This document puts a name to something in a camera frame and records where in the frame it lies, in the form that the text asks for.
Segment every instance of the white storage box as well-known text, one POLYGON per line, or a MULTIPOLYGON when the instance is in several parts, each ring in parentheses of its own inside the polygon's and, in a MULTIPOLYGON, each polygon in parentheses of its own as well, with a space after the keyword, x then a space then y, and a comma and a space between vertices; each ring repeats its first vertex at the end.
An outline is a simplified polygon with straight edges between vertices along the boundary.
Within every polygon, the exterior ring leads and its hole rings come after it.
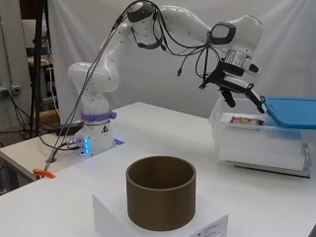
POLYGON ((95 228, 102 237, 226 237, 228 213, 197 195, 197 211, 187 225, 172 231, 149 231, 135 225, 127 215, 126 193, 93 194, 95 228))
POLYGON ((267 114, 260 114, 248 99, 235 100, 236 107, 229 108, 219 99, 210 115, 220 160, 308 172, 314 155, 315 130, 281 128, 267 114), (232 117, 262 119, 265 124, 236 127, 230 123, 232 117))

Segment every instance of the plastic bin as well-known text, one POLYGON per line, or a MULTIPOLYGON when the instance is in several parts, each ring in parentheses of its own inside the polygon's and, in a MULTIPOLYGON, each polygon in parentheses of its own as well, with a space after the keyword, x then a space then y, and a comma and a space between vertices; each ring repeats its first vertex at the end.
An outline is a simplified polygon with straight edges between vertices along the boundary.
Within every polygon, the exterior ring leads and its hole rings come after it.
POLYGON ((316 130, 279 127, 260 114, 248 99, 235 99, 229 108, 219 99, 210 115, 212 136, 220 160, 305 171, 314 156, 316 130), (232 117, 262 119, 264 125, 231 124, 232 117))

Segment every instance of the white backdrop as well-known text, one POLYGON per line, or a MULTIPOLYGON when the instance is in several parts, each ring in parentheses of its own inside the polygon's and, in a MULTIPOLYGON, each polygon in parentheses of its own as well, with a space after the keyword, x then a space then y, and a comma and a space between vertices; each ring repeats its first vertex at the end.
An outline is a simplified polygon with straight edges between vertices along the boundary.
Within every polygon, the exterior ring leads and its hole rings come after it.
MULTIPOLYGON (((67 79, 69 65, 92 62, 98 47, 130 0, 49 0, 49 19, 54 71, 61 121, 78 97, 67 79)), ((316 96, 316 1, 315 0, 156 0, 156 4, 190 9, 209 26, 244 14, 264 24, 254 60, 262 68, 255 82, 261 95, 316 96)), ((180 57, 161 49, 136 46, 120 66, 120 86, 107 98, 112 109, 137 101, 208 117, 217 98, 216 86, 200 91, 194 72, 195 58, 187 61, 177 77, 180 57)))

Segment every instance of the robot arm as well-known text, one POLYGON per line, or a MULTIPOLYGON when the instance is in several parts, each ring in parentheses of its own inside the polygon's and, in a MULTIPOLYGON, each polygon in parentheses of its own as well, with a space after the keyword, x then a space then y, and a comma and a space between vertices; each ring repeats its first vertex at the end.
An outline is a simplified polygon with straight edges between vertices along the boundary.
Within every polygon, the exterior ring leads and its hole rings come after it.
POLYGON ((82 120, 85 125, 76 136, 89 138, 89 152, 100 153, 114 145, 109 124, 110 119, 114 117, 103 93, 112 92, 119 86, 119 60, 135 42, 141 48, 162 47, 170 51, 164 36, 165 32, 172 40, 174 34, 200 41, 202 45, 199 45, 198 49, 216 47, 220 52, 221 58, 216 69, 203 74, 201 88, 208 83, 216 84, 230 107, 235 106, 232 92, 244 94, 255 103, 260 112, 265 111, 260 98, 252 90, 253 84, 236 78, 243 76, 245 72, 259 73, 259 67, 251 60, 261 37, 260 21, 251 16, 244 16, 210 28, 187 9, 175 6, 159 9, 149 1, 137 1, 124 12, 128 21, 122 24, 123 16, 118 17, 112 31, 114 34, 109 36, 112 40, 104 51, 103 48, 101 49, 99 63, 97 65, 86 62, 75 63, 68 70, 68 77, 78 92, 85 89, 81 98, 82 120), (85 84, 89 68, 93 66, 95 66, 94 73, 85 84))

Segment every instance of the cylindrical container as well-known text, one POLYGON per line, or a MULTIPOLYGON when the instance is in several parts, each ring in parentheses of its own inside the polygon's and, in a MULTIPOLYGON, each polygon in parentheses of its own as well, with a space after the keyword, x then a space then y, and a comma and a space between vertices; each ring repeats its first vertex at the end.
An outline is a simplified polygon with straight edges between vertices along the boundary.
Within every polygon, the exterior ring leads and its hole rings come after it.
POLYGON ((136 225, 154 231, 178 229, 196 213, 197 172, 171 156, 140 159, 126 170, 127 212, 136 225))

